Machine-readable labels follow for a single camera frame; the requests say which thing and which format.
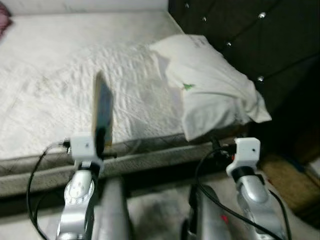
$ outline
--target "black cable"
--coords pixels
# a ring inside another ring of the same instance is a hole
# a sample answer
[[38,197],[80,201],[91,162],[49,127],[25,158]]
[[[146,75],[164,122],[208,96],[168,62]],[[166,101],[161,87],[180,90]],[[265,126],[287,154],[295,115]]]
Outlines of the black cable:
[[39,224],[38,224],[38,212],[39,212],[39,208],[40,208],[40,205],[41,203],[43,202],[43,200],[49,195],[49,194],[55,194],[58,196],[58,198],[62,198],[64,199],[62,196],[60,196],[56,191],[53,191],[52,190],[49,190],[49,191],[46,191],[41,197],[40,199],[38,200],[38,202],[36,203],[35,205],[35,208],[34,208],[34,213],[33,213],[33,219],[36,223],[36,225],[39,227]]
[[256,224],[255,222],[251,221],[250,219],[236,213],[235,211],[231,210],[230,208],[226,207],[225,205],[223,205],[221,202],[219,202],[215,197],[213,197],[209,192],[207,192],[207,190],[203,187],[203,185],[201,184],[200,180],[199,180],[199,171],[200,168],[202,166],[202,164],[204,163],[204,161],[210,156],[210,155],[214,155],[215,153],[217,153],[218,151],[223,150],[223,147],[219,147],[216,148],[215,150],[209,152],[204,158],[201,159],[200,163],[198,164],[198,166],[196,167],[195,170],[195,180],[196,180],[196,184],[199,187],[199,189],[204,193],[204,195],[206,195],[212,202],[214,202],[217,206],[219,206],[220,208],[222,208],[223,210],[225,210],[226,212],[228,212],[229,214],[235,216],[236,218],[244,221],[247,224],[250,224],[252,226],[254,226],[255,228],[263,231],[266,234],[269,234],[271,237],[273,237],[275,240],[283,240],[281,239],[279,236],[277,236],[276,234],[274,234],[273,232],[269,231],[268,229],[266,229],[265,227]]
[[30,201],[30,192],[31,192],[31,183],[32,180],[34,178],[35,172],[38,169],[42,159],[45,157],[45,155],[47,155],[48,151],[56,148],[56,147],[62,147],[64,145],[63,142],[59,142],[59,143],[53,143],[51,145],[49,145],[44,152],[42,153],[42,155],[39,157],[38,161],[36,162],[31,175],[29,177],[27,186],[26,186],[26,210],[28,213],[28,217],[30,219],[30,221],[32,222],[33,226],[35,227],[36,231],[40,234],[40,236],[44,239],[44,240],[49,240],[49,238],[45,235],[45,233],[39,228],[37,221],[34,218],[33,212],[32,212],[32,205],[31,205],[31,201]]
[[277,194],[275,194],[271,190],[269,190],[269,192],[277,200],[277,202],[279,203],[279,205],[281,207],[282,215],[283,215],[284,223],[285,223],[285,228],[286,228],[286,235],[287,235],[288,240],[292,240],[291,229],[290,229],[290,225],[289,225],[289,220],[288,220],[288,215],[287,215],[286,208],[285,208],[283,202],[281,201],[280,197],[278,197]]

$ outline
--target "pink object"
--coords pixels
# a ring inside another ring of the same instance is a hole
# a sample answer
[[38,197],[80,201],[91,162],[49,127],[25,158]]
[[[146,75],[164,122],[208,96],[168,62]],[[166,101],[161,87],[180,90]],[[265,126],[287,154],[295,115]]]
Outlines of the pink object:
[[6,28],[12,23],[10,16],[8,9],[0,2],[0,38]]

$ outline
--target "bedsheet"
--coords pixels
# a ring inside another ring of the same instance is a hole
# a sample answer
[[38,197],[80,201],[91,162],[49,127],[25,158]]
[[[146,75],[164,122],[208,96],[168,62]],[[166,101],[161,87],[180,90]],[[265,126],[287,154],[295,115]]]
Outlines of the bedsheet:
[[114,98],[113,142],[182,133],[182,106],[148,45],[181,33],[167,12],[17,16],[0,42],[0,159],[90,132],[94,75]]

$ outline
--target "quilted mattress cover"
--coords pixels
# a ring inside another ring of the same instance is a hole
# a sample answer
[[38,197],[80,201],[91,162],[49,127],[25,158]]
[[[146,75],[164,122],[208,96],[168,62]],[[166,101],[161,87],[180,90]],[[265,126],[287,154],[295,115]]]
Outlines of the quilted mattress cover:
[[[167,12],[16,16],[0,41],[0,197],[25,192],[37,155],[92,125],[93,80],[114,95],[113,150],[104,176],[194,161],[182,104],[157,74],[148,45],[182,31]],[[67,183],[72,161],[48,155],[34,190]]]

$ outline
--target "tufted headboard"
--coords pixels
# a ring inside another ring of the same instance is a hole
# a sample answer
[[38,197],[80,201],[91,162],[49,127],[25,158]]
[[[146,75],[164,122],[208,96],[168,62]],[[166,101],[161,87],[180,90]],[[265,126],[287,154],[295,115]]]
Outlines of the tufted headboard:
[[289,138],[318,120],[319,0],[169,0],[169,12],[254,82],[273,118],[256,135]]

